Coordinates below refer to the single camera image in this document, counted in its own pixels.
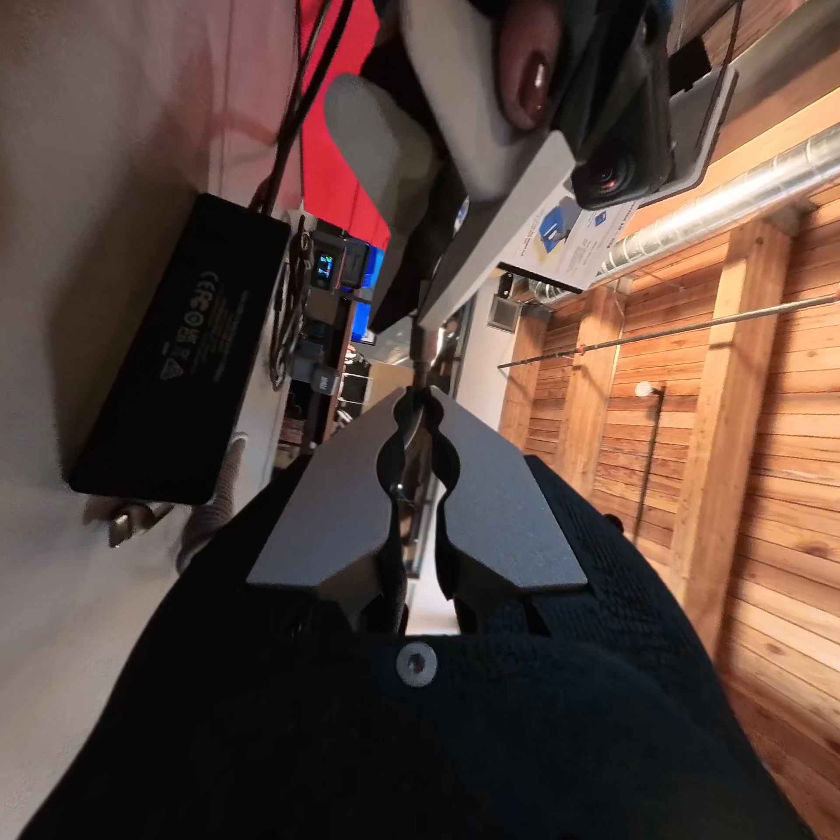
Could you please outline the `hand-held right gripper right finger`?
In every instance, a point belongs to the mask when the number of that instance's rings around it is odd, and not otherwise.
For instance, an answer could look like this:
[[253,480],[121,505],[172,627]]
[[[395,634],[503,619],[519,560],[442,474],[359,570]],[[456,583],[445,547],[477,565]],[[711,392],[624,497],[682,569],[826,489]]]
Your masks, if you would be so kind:
[[505,605],[583,592],[587,577],[522,452],[436,386],[425,391],[435,569],[460,632]]

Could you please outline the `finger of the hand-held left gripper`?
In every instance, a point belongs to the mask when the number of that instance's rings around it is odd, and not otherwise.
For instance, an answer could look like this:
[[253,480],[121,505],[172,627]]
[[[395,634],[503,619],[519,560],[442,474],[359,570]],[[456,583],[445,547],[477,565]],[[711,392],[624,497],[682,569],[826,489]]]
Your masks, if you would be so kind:
[[552,131],[509,194],[471,206],[446,249],[417,315],[418,328],[431,332],[470,299],[497,267],[523,225],[570,177],[574,156],[562,132]]

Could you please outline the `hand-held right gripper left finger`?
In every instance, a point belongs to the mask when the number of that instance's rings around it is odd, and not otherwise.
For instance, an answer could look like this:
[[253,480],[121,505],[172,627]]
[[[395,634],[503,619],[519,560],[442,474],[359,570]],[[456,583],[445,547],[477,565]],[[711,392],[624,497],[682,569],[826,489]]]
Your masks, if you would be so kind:
[[247,583],[337,604],[352,629],[395,633],[406,571],[397,487],[406,466],[406,388],[311,457]]

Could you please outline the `person's left hand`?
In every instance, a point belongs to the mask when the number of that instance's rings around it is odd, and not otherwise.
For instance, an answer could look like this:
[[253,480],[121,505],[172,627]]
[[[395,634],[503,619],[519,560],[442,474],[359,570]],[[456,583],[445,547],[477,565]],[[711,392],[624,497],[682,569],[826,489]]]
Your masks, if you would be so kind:
[[564,52],[560,1],[508,2],[497,32],[496,85],[500,110],[515,129],[536,130],[546,118],[550,85]]

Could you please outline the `white printed poster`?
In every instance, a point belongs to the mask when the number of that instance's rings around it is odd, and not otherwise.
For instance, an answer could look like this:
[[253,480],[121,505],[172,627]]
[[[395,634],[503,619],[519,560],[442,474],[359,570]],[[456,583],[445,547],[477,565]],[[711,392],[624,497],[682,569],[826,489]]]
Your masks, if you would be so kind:
[[502,251],[501,270],[567,291],[594,284],[637,201],[605,209],[582,209],[565,184],[557,186],[531,213]]

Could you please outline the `small device with lit display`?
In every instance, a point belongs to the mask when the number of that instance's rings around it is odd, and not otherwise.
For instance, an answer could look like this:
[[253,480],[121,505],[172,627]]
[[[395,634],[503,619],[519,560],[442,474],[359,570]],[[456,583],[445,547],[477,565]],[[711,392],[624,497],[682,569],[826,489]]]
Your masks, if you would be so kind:
[[364,284],[371,247],[363,240],[325,230],[311,232],[313,267],[311,285],[330,293],[357,291]]

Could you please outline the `black flat rectangular device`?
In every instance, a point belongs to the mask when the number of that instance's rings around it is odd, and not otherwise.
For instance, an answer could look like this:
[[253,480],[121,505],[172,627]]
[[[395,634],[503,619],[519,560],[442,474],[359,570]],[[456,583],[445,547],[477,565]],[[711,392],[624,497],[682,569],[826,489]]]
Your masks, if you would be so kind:
[[95,497],[209,501],[257,361],[291,226],[199,195],[69,472]]

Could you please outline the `silver ventilation duct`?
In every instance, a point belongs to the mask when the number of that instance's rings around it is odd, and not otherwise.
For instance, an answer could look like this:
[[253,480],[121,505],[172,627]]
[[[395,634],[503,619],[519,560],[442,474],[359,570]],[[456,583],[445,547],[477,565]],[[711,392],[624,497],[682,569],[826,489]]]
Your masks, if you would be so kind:
[[836,123],[617,241],[590,285],[775,212],[834,182],[838,174]]

